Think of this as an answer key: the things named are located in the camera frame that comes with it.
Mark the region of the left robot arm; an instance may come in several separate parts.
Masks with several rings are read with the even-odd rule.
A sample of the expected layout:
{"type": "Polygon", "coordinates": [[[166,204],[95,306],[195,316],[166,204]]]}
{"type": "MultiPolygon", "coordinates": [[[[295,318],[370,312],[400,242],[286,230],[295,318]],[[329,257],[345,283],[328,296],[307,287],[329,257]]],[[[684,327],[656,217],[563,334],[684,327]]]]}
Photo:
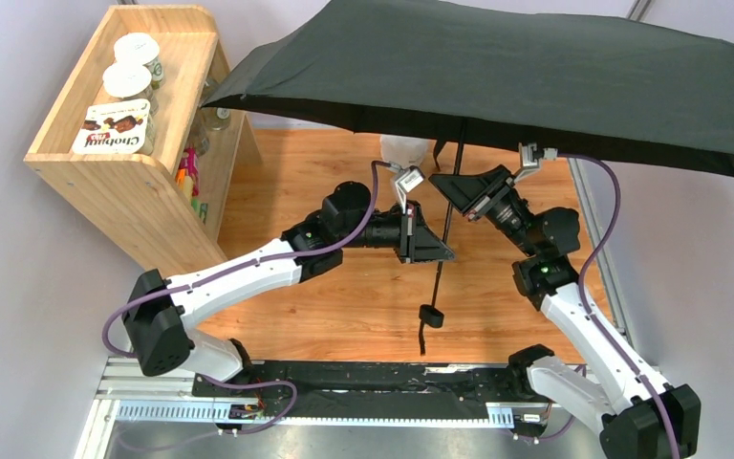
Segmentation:
{"type": "Polygon", "coordinates": [[[141,274],[120,315],[141,373],[158,377],[183,368],[220,382],[245,370],[248,354],[235,339],[199,331],[206,319],[262,293],[311,280],[341,265],[346,248],[391,249],[403,264],[451,261],[451,248],[426,224],[418,202],[372,210],[359,182],[344,182],[319,210],[256,251],[198,271],[141,274]]]}

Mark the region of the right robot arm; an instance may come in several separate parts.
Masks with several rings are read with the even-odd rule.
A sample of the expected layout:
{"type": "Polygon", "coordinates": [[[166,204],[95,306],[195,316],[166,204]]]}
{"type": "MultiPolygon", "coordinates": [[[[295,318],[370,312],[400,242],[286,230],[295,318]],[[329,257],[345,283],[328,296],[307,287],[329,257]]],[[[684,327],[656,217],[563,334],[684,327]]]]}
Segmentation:
{"type": "Polygon", "coordinates": [[[586,293],[568,257],[580,248],[578,212],[532,212],[502,165],[476,175],[435,174],[430,181],[463,217],[486,218],[525,255],[512,265],[518,292],[572,342],[595,377],[590,381],[546,346],[532,345],[509,357],[519,390],[566,408],[598,436],[608,458],[693,456],[701,399],[648,364],[586,293]]]}

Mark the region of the black folding umbrella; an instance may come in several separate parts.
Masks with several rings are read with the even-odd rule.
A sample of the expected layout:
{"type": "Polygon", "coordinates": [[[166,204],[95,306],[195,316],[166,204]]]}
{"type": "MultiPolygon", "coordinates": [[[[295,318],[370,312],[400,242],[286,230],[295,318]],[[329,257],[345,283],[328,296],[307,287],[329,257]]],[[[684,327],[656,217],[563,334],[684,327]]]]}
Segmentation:
{"type": "Polygon", "coordinates": [[[621,17],[332,1],[209,104],[612,164],[643,339],[734,344],[734,42],[621,17]]]}

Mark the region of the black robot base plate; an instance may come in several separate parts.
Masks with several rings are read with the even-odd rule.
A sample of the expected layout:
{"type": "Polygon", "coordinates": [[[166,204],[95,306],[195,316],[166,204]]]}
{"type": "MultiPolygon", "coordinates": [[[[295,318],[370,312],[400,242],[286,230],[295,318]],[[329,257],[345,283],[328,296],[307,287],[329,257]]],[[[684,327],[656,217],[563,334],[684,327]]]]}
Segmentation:
{"type": "Polygon", "coordinates": [[[271,415],[290,401],[291,389],[283,382],[291,382],[298,390],[289,413],[294,418],[479,421],[488,419],[492,407],[509,407],[515,417],[545,417],[557,409],[543,396],[519,393],[503,363],[258,361],[235,381],[278,385],[231,390],[196,377],[191,393],[252,397],[271,415]]]}

